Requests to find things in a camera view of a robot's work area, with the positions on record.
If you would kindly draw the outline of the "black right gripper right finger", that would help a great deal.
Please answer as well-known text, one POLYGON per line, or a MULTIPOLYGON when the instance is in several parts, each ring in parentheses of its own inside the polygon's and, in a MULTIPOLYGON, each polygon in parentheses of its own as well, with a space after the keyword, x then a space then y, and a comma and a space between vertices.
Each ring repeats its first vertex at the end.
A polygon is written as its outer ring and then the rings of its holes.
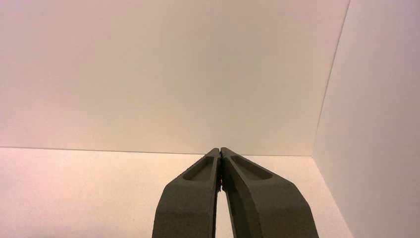
POLYGON ((226 147, 220 155, 234 237, 318 237, 311 208, 291 181, 226 147))

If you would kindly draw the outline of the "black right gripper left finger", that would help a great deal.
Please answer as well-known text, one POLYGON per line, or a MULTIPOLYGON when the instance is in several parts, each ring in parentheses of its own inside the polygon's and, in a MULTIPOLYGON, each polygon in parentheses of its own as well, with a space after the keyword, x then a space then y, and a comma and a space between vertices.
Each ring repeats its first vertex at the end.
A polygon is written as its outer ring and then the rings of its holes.
POLYGON ((154 238, 215 237, 220 150, 211 149, 168 183, 158 202, 154 238))

